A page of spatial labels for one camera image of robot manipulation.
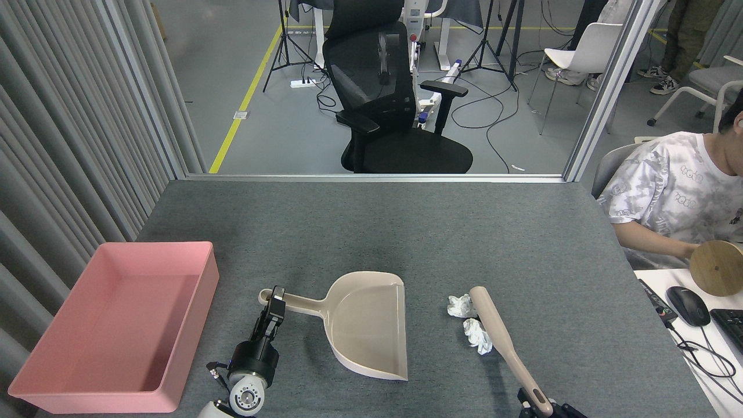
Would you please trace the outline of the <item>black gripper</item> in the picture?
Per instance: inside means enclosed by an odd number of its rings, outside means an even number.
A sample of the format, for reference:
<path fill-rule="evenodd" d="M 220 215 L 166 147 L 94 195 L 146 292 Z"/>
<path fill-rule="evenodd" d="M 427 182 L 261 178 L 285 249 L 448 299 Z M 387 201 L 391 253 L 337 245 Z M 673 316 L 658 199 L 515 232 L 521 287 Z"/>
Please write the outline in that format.
<path fill-rule="evenodd" d="M 234 386 L 247 374 L 257 374 L 271 387 L 279 361 L 279 352 L 270 343 L 286 314 L 284 289 L 274 286 L 264 310 L 253 327 L 250 341 L 242 341 L 233 352 L 228 364 L 228 381 Z"/>

